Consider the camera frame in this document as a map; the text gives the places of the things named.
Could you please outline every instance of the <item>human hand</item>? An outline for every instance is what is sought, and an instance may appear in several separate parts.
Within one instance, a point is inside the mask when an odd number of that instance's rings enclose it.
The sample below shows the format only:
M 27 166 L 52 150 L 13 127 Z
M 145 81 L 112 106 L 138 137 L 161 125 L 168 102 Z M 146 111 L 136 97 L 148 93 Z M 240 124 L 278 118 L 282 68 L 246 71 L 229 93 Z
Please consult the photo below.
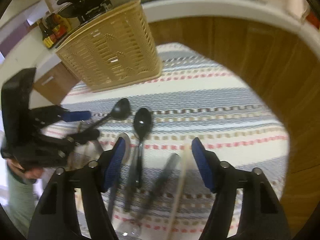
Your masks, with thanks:
M 25 179 L 39 179 L 44 172 L 43 168 L 32 168 L 31 170 L 23 172 L 24 168 L 21 167 L 17 160 L 7 159 L 7 163 L 15 174 Z

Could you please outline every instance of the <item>yellow label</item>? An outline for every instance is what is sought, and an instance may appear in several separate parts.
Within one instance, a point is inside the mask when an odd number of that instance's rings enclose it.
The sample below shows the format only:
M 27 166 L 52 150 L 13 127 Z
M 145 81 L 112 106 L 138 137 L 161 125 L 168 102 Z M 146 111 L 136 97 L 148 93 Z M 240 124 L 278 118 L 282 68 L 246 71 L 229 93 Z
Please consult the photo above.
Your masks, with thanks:
M 47 48 L 51 48 L 52 45 L 54 44 L 53 41 L 50 39 L 50 37 L 46 37 L 44 40 L 43 40 L 45 46 Z

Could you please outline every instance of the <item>green sleeve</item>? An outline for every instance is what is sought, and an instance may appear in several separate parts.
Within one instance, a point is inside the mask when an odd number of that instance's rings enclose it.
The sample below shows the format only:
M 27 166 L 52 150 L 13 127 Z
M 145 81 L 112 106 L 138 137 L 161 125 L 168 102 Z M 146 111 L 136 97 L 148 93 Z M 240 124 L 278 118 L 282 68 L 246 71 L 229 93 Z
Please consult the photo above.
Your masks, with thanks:
M 24 184 L 9 167 L 7 170 L 9 201 L 6 211 L 15 227 L 27 238 L 29 225 L 36 208 L 33 185 Z

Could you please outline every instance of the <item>basket rim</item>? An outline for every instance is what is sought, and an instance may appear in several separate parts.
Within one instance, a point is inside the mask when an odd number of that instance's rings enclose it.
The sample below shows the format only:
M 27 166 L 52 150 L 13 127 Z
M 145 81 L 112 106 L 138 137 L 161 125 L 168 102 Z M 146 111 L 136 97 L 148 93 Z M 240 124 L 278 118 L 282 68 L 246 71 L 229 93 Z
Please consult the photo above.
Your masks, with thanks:
M 78 37 L 83 32 L 88 31 L 89 28 L 93 28 L 97 24 L 100 24 L 101 22 L 103 22 L 107 19 L 110 19 L 111 17 L 114 17 L 120 13 L 123 13 L 125 11 L 130 10 L 130 9 L 133 9 L 139 5 L 141 5 L 141 0 L 132 0 L 130 2 L 121 4 L 117 7 L 115 7 L 113 9 L 111 9 L 110 11 L 105 12 L 104 14 L 100 15 L 99 17 L 92 20 L 91 22 L 88 22 L 87 24 L 83 25 L 80 29 L 76 30 L 68 38 L 66 38 L 66 40 L 58 47 L 56 53 L 58 53 L 62 48 L 64 48 L 67 44 L 69 44 L 71 40 Z

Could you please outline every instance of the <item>person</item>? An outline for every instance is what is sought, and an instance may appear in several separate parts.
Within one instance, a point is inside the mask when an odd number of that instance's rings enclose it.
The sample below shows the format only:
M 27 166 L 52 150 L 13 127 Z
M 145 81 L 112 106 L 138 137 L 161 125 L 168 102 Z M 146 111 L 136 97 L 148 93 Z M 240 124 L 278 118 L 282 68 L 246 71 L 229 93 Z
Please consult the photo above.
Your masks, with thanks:
M 33 184 L 28 179 L 39 179 L 44 173 L 43 168 L 33 168 L 23 172 L 23 168 L 16 160 L 7 159 L 8 176 L 8 205 L 4 207 L 8 217 L 15 227 L 28 236 L 28 229 L 35 211 Z

